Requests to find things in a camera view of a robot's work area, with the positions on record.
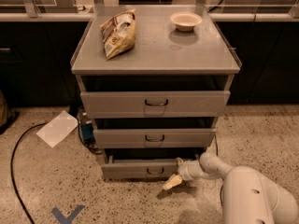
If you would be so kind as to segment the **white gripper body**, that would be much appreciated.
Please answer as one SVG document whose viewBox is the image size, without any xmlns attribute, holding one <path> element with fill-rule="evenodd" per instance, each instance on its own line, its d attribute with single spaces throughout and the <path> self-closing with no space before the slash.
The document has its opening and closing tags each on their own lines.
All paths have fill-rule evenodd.
<svg viewBox="0 0 299 224">
<path fill-rule="evenodd" d="M 194 180 L 200 177 L 202 174 L 202 169 L 199 161 L 183 161 L 178 166 L 178 174 L 185 181 Z"/>
</svg>

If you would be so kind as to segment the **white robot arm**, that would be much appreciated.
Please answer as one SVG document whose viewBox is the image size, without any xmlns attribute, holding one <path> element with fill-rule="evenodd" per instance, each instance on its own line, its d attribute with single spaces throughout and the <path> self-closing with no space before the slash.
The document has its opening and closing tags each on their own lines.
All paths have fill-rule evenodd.
<svg viewBox="0 0 299 224">
<path fill-rule="evenodd" d="M 168 190 L 196 178 L 223 180 L 223 224 L 293 224 L 298 204 L 292 194 L 248 166 L 233 167 L 205 152 L 196 161 L 177 158 L 178 170 L 164 183 Z"/>
</svg>

